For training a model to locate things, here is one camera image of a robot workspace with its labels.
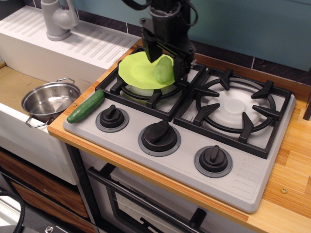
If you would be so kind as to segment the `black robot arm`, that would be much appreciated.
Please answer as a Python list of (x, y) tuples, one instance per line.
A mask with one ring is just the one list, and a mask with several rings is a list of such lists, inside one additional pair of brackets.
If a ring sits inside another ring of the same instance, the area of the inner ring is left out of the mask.
[(140, 19), (148, 60), (152, 63), (168, 52), (175, 80), (184, 79), (194, 62), (195, 46), (188, 37), (191, 7), (187, 0), (153, 0), (148, 7), (151, 18)]

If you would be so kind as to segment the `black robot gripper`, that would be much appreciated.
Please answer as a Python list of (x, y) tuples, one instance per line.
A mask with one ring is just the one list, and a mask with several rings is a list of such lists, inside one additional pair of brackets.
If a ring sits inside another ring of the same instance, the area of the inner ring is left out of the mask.
[(148, 60), (153, 63), (166, 50), (173, 59), (175, 80), (182, 79), (190, 71), (195, 47), (188, 37), (191, 23), (190, 9), (164, 12), (150, 9), (151, 18), (141, 18), (141, 37)]

